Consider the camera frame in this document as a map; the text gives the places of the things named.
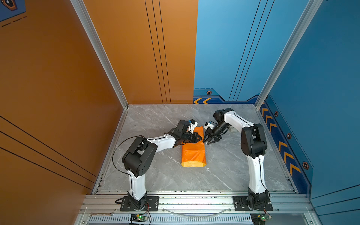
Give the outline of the yellow orange wrapping paper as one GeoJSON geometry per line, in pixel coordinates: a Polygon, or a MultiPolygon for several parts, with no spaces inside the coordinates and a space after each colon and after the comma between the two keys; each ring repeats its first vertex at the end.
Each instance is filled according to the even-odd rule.
{"type": "Polygon", "coordinates": [[[187,143],[182,146],[183,167],[205,167],[206,154],[205,145],[202,140],[197,143],[187,143]]]}

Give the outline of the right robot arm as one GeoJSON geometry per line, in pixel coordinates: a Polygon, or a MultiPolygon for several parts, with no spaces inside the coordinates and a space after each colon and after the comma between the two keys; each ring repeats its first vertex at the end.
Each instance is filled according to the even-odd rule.
{"type": "Polygon", "coordinates": [[[270,192],[265,185],[264,156],[268,145],[263,125],[249,122],[231,108],[217,110],[213,117],[217,122],[205,123],[203,142],[219,142],[231,127],[241,132],[241,150],[247,157],[249,167],[247,206],[254,211],[272,211],[270,192]]]}

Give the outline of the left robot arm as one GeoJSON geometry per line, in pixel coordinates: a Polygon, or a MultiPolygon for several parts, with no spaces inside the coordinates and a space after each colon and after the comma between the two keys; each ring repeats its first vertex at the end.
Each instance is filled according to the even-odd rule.
{"type": "Polygon", "coordinates": [[[168,132],[159,137],[136,136],[122,158],[129,175],[130,190],[126,200],[135,210],[146,209],[147,191],[145,174],[149,170],[155,154],[187,143],[198,143],[202,137],[197,132],[176,135],[168,132]]]}

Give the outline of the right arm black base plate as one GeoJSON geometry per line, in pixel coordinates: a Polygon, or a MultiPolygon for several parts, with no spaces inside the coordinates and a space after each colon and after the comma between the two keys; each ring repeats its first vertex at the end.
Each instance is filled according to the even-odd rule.
{"type": "Polygon", "coordinates": [[[256,199],[251,196],[234,196],[232,197],[234,208],[237,212],[260,212],[273,211],[273,206],[268,197],[264,199],[256,199]]]}

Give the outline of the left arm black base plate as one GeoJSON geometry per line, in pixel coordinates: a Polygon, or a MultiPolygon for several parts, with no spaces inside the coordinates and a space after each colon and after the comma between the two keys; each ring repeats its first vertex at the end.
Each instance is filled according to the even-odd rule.
{"type": "Polygon", "coordinates": [[[121,202],[121,212],[133,212],[133,211],[150,211],[157,212],[159,206],[159,196],[147,196],[145,195],[140,200],[136,200],[131,196],[126,196],[121,202]]]}

